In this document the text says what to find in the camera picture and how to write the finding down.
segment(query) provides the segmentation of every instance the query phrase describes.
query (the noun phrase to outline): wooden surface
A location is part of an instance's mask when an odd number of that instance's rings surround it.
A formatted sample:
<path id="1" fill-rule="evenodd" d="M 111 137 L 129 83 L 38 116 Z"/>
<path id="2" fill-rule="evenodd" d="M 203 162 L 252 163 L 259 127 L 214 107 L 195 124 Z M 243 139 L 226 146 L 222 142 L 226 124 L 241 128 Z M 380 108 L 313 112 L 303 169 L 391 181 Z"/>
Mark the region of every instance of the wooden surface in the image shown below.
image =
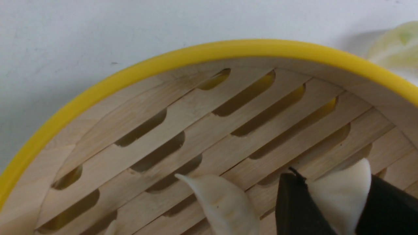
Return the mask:
<path id="1" fill-rule="evenodd" d="M 115 218 L 117 235 L 211 234 L 175 173 L 217 174 L 245 190 L 261 234 L 275 234 L 278 177 L 289 166 L 315 180 L 368 158 L 373 174 L 416 196 L 415 117 L 388 90 L 314 62 L 179 68 L 113 94 L 51 140 L 7 201 L 0 234 L 98 235 Z M 79 215 L 80 201 L 89 209 Z"/>

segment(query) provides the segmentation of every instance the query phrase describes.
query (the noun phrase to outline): white background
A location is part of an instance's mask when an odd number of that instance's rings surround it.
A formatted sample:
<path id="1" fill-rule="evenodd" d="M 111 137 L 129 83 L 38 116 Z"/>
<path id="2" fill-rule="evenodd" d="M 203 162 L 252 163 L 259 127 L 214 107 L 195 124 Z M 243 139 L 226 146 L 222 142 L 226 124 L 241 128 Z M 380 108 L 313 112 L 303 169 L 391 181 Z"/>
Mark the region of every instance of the white background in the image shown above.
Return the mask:
<path id="1" fill-rule="evenodd" d="M 60 107 L 144 59 L 278 38 L 363 56 L 418 0 L 0 0 L 0 172 Z"/>

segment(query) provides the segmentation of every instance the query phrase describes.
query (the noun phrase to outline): wooden slat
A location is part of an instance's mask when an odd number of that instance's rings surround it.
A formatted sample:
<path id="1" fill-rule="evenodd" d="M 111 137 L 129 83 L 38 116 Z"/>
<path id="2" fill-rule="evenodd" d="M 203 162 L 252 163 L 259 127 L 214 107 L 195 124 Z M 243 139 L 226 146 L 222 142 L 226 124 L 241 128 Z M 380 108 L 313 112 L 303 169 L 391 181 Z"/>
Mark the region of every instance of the wooden slat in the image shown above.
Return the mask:
<path id="1" fill-rule="evenodd" d="M 411 142 L 398 128 L 392 129 L 373 142 L 367 157 L 372 174 L 377 174 L 414 149 Z"/>
<path id="2" fill-rule="evenodd" d="M 253 133 L 247 135 L 245 138 L 230 136 L 225 138 L 223 141 L 220 141 L 219 144 L 216 144 L 206 150 L 203 153 L 202 164 L 190 175 L 192 177 L 207 173 L 219 175 L 230 166 L 238 163 L 241 159 L 246 158 L 265 143 L 293 126 L 305 116 L 309 115 L 308 113 L 301 114 L 300 112 L 305 111 L 308 107 L 305 106 L 301 109 L 298 104 L 295 104 L 280 113 L 276 116 L 276 118 L 272 119 Z M 339 105 L 336 107 L 334 112 L 312 125 L 311 128 L 305 129 L 289 141 L 297 143 L 301 137 L 311 136 L 315 140 L 311 140 L 309 143 L 313 145 L 315 142 L 320 141 L 321 135 L 326 137 L 328 134 L 327 132 L 319 132 L 319 135 L 315 135 L 314 133 L 316 133 L 317 130 L 324 129 L 324 127 L 328 126 L 330 123 L 333 123 L 333 128 L 344 126 L 350 120 L 361 115 L 369 108 L 370 106 L 367 103 L 363 103 L 351 94 L 345 93 L 340 96 Z M 245 176 L 243 178 L 243 182 L 238 184 L 241 188 L 245 189 L 250 187 L 251 184 L 254 184 L 253 182 L 248 182 L 242 186 L 246 180 Z M 118 220 L 122 224 L 119 233 L 122 235 L 134 233 L 191 194 L 192 191 L 186 185 L 179 183 L 174 184 L 172 187 L 166 189 L 160 194 L 140 194 L 118 210 Z"/>
<path id="3" fill-rule="evenodd" d="M 351 131 L 343 143 L 331 149 L 324 156 L 314 159 L 308 168 L 302 168 L 306 172 L 305 177 L 309 177 L 310 180 L 317 179 L 323 174 L 320 166 L 325 166 L 328 170 L 333 169 L 392 128 L 394 125 L 377 110 L 369 111 L 352 122 Z"/>
<path id="4" fill-rule="evenodd" d="M 229 78 L 214 89 L 208 91 L 195 89 L 170 105 L 164 122 L 131 145 L 121 148 L 113 144 L 90 158 L 83 164 L 83 174 L 78 181 L 62 191 L 48 192 L 38 226 L 141 160 L 270 71 L 269 69 L 233 69 Z"/>
<path id="5" fill-rule="evenodd" d="M 165 82 L 113 110 L 81 138 L 58 171 L 55 180 L 113 144 L 214 74 L 216 71 Z"/>
<path id="6" fill-rule="evenodd" d="M 171 154 L 169 157 L 162 160 L 150 170 L 141 174 L 132 175 L 128 171 L 124 171 L 109 182 L 105 183 L 99 188 L 101 197 L 95 207 L 87 211 L 74 220 L 71 224 L 65 226 L 59 234 L 70 234 L 82 231 L 85 226 L 90 226 L 98 217 L 107 214 L 137 196 L 145 189 L 156 183 L 165 175 L 171 173 L 188 160 L 203 152 L 208 147 L 212 146 L 224 136 L 228 135 L 240 125 L 249 121 L 251 118 L 262 112 L 265 108 L 280 100 L 283 96 L 290 93 L 292 90 L 301 86 L 309 78 L 306 76 L 296 75 L 286 71 L 276 71 L 276 81 L 273 86 L 266 92 L 244 105 L 239 110 L 235 111 L 227 117 L 217 117 L 215 115 L 208 115 L 196 122 L 185 130 L 186 141 L 182 148 L 177 152 Z M 342 90 L 327 82 L 321 80 L 311 80 L 306 83 L 306 92 L 302 100 L 296 104 L 296 107 L 308 106 L 307 112 L 315 108 L 314 103 L 326 103 L 332 97 L 341 93 Z M 316 101 L 312 100 L 312 95 L 316 96 Z M 212 128 L 217 126 L 219 131 L 212 131 Z M 199 171 L 205 163 L 203 160 Z M 136 187 L 126 187 L 126 185 L 137 185 Z"/>
<path id="7" fill-rule="evenodd" d="M 417 166 L 418 152 L 413 150 L 388 166 L 383 179 L 404 190 L 418 180 Z"/>

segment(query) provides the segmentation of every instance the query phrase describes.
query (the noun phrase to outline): yellow surface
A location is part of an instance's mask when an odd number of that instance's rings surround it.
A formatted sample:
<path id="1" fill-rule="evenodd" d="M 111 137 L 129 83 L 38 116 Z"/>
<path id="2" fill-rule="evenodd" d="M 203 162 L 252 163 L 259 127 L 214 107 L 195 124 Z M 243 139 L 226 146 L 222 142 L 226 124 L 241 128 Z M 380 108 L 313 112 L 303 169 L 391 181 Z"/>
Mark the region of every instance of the yellow surface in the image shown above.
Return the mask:
<path id="1" fill-rule="evenodd" d="M 44 146 L 79 114 L 142 79 L 190 64 L 246 56 L 305 59 L 332 65 L 368 78 L 418 107 L 418 88 L 357 56 L 310 43 L 282 40 L 236 40 L 208 43 L 151 58 L 124 69 L 89 88 L 54 114 L 20 149 L 0 176 L 0 210 L 14 185 Z"/>

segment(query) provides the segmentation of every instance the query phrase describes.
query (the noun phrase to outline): dumpling dough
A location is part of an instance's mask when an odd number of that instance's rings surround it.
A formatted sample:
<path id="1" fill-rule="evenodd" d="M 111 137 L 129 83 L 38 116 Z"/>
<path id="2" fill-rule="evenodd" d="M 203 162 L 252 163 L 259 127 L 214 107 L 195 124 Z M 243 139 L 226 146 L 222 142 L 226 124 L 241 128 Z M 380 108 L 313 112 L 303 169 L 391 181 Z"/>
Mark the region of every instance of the dumpling dough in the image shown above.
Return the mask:
<path id="1" fill-rule="evenodd" d="M 370 164 L 364 158 L 345 170 L 308 183 L 308 190 L 338 235 L 354 235 L 371 182 Z"/>
<path id="2" fill-rule="evenodd" d="M 216 235 L 258 235 L 260 219 L 239 187 L 215 175 L 176 177 L 188 184 Z"/>

